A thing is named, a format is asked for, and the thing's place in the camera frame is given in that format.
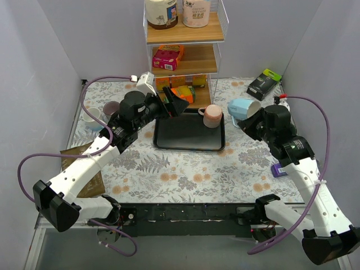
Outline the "pink mug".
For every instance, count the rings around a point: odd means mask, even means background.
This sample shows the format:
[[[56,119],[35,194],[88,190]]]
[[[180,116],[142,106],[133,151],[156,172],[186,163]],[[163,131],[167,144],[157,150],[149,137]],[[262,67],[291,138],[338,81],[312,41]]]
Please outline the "pink mug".
[[[203,116],[203,124],[208,128],[218,127],[223,116],[222,109],[215,104],[199,108],[198,113]]]

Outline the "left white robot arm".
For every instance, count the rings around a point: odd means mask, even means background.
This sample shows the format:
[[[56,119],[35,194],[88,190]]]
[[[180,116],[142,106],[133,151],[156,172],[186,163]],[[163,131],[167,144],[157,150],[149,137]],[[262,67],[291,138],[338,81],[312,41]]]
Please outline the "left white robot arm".
[[[83,187],[112,160],[122,154],[137,138],[138,131],[155,119],[179,116],[189,106],[188,101],[164,88],[167,103],[156,93],[128,92],[107,126],[69,167],[48,182],[33,186],[36,209],[59,232],[71,228],[77,221],[92,220],[106,225],[120,218],[120,204],[108,195],[79,198]]]

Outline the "light blue faceted mug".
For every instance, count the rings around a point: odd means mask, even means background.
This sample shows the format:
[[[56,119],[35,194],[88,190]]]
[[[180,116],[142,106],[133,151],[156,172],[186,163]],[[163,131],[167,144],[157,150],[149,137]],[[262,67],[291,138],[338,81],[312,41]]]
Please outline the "light blue faceted mug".
[[[232,118],[232,123],[236,128],[239,121],[246,120],[256,114],[261,108],[259,101],[254,101],[247,98],[237,98],[231,100],[227,105],[228,113]]]

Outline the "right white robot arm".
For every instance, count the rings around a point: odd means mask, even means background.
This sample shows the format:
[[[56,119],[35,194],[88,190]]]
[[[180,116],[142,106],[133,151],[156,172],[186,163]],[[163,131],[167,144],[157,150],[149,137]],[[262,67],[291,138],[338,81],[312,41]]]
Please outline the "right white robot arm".
[[[285,229],[273,242],[278,243],[291,233],[316,265],[355,251],[359,247],[359,228],[353,226],[335,202],[309,143],[297,135],[289,110],[270,105],[237,124],[250,138],[268,145],[306,203],[299,214],[275,194],[256,199],[255,219],[264,224],[272,220]]]

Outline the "lavender purple mug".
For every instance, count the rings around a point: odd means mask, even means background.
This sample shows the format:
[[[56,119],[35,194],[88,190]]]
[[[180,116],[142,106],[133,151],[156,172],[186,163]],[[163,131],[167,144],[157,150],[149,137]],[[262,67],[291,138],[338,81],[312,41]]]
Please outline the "lavender purple mug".
[[[120,103],[118,103],[116,101],[107,102],[103,106],[103,113],[106,116],[112,116],[115,112],[117,112],[119,110],[119,107],[120,107]]]

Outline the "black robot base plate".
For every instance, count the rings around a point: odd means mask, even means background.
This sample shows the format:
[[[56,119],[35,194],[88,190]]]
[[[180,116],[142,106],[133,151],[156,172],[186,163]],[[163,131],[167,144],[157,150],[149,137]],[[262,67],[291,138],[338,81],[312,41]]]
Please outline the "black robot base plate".
[[[123,204],[118,214],[100,222],[132,237],[235,236],[258,241],[276,234],[276,223],[261,216],[254,204],[140,203]]]

